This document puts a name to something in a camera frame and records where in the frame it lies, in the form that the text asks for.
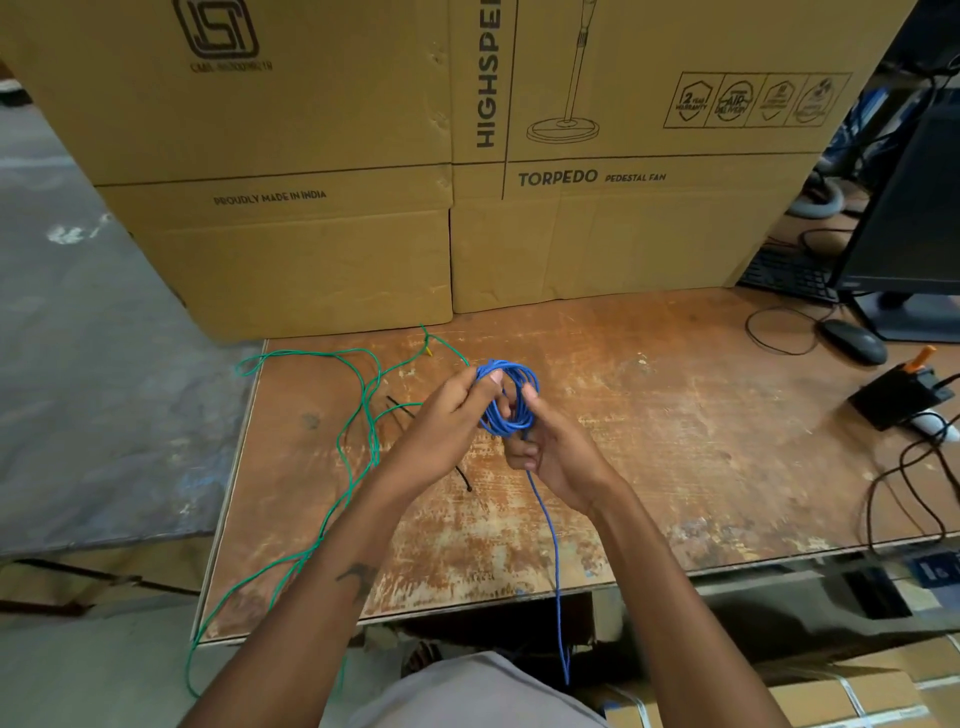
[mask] worn wooden tabletop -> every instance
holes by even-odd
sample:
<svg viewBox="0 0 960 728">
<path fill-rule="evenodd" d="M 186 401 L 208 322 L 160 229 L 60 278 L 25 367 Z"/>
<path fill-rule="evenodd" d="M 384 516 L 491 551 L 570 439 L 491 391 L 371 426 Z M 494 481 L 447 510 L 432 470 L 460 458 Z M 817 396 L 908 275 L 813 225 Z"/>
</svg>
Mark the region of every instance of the worn wooden tabletop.
<svg viewBox="0 0 960 728">
<path fill-rule="evenodd" d="M 746 317 L 775 303 L 772 295 L 744 289 L 633 294 L 460 315 L 432 330 L 471 361 L 504 358 L 537 372 L 543 395 L 575 415 L 634 484 L 683 566 L 716 570 L 862 545 L 867 486 L 910 441 L 898 430 L 874 431 L 845 404 L 875 371 L 822 346 L 806 356 L 782 356 L 747 338 Z M 785 349 L 802 350 L 812 341 L 810 322 L 789 313 L 764 313 L 754 329 Z M 405 329 L 280 340 L 271 347 L 368 347 L 390 365 L 415 352 L 422 338 L 419 330 Z M 890 363 L 917 349 L 892 345 Z M 387 395 L 422 400 L 463 366 L 443 347 L 432 350 L 434 356 L 386 377 L 375 411 L 389 406 Z M 373 373 L 369 360 L 352 360 L 367 377 Z M 942 375 L 960 371 L 960 349 L 943 348 L 933 363 Z M 335 360 L 290 356 L 266 363 L 205 613 L 232 584 L 314 540 L 346 487 L 334 439 L 358 399 L 354 375 Z M 942 410 L 953 415 L 960 407 L 948 402 Z M 384 447 L 408 425 L 406 415 L 396 414 L 380 421 Z M 347 435 L 352 463 L 367 460 L 365 443 L 358 422 Z M 364 619 L 552 590 L 550 532 L 526 478 L 506 468 L 500 444 L 486 433 L 462 466 L 474 491 L 454 473 L 415 503 L 396 532 Z M 948 528 L 960 530 L 960 507 L 940 470 L 924 462 L 912 475 Z M 933 520 L 902 480 L 890 480 L 876 499 L 876 538 L 933 533 Z M 564 589 L 611 583 L 589 521 L 542 492 L 560 539 Z M 281 571 L 234 595 L 204 639 L 248 634 Z"/>
</svg>

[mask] blue cable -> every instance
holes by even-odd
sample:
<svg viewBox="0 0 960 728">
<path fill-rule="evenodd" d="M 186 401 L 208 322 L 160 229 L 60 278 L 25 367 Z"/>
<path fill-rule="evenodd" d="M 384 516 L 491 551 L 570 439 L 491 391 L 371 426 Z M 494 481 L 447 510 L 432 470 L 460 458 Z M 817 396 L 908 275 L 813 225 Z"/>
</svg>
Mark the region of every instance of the blue cable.
<svg viewBox="0 0 960 728">
<path fill-rule="evenodd" d="M 490 403 L 490 406 L 487 407 L 486 412 L 484 412 L 480 425 L 496 437 L 510 437 L 515 432 L 524 431 L 525 438 L 525 430 L 533 426 L 535 418 L 533 412 L 527 408 L 527 403 L 523 400 L 523 395 L 520 390 L 524 384 L 529 382 L 533 385 L 534 389 L 539 392 L 540 382 L 537 380 L 537 375 L 522 364 L 515 364 L 512 361 L 505 361 L 504 359 L 491 359 L 486 364 L 477 367 L 477 378 L 483 378 L 495 369 L 503 370 L 503 373 L 516 385 L 514 415 L 509 420 L 506 419 L 500 414 L 500 410 L 497 409 L 496 401 L 493 401 Z M 546 524 L 550 527 L 550 536 L 553 538 L 553 583 L 554 594 L 557 598 L 557 647 L 560 649 L 560 664 L 564 669 L 564 683 L 569 685 L 570 655 L 564 649 L 564 628 L 560 609 L 560 544 L 557 542 L 557 531 L 554 530 L 553 522 L 550 520 L 550 514 L 547 513 L 546 505 L 543 503 L 543 498 L 540 497 L 540 492 L 538 492 L 537 486 L 534 484 L 534 478 L 530 475 L 530 471 L 527 471 L 527 480 L 530 481 L 530 487 L 534 489 L 534 496 L 537 497 L 540 509 L 546 517 Z"/>
</svg>

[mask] tattoo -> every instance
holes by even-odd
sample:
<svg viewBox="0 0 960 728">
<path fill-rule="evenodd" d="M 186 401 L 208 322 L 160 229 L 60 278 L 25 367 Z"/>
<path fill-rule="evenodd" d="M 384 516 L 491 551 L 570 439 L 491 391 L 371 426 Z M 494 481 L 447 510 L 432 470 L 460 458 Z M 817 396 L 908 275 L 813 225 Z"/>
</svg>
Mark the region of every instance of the tattoo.
<svg viewBox="0 0 960 728">
<path fill-rule="evenodd" d="M 357 562 L 349 569 L 344 571 L 336 578 L 336 581 L 342 581 L 348 576 L 356 576 L 360 580 L 360 588 L 357 590 L 357 596 L 353 599 L 356 604 L 363 604 L 367 601 L 367 596 L 373 588 L 373 582 L 376 580 L 378 569 L 368 564 Z"/>
</svg>

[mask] hand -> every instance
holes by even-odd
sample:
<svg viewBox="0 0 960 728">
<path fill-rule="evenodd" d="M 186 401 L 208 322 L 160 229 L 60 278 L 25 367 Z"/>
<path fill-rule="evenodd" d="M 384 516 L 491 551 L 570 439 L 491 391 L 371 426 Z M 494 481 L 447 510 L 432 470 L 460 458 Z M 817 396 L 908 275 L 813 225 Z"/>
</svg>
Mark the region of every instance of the hand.
<svg viewBox="0 0 960 728">
<path fill-rule="evenodd" d="M 503 371 L 477 380 L 477 368 L 467 367 L 430 395 L 417 417 L 394 443 L 377 469 L 418 496 L 459 463 L 477 431 L 487 406 L 501 396 Z M 509 407 L 506 401 L 501 409 Z"/>
<path fill-rule="evenodd" d="M 588 516 L 611 492 L 627 488 L 583 426 L 544 400 L 530 384 L 523 398 L 537 421 L 526 440 L 503 441 L 507 464 L 535 473 L 564 503 Z"/>
</svg>

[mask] monitor stand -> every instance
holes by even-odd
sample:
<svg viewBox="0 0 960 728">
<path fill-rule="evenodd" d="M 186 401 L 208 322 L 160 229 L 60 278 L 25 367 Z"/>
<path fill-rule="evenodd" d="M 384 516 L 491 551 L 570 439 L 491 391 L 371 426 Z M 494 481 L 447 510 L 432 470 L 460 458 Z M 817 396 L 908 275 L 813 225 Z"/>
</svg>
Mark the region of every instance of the monitor stand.
<svg viewBox="0 0 960 728">
<path fill-rule="evenodd" d="M 960 343 L 960 307 L 950 296 L 867 293 L 848 305 L 886 341 Z"/>
</svg>

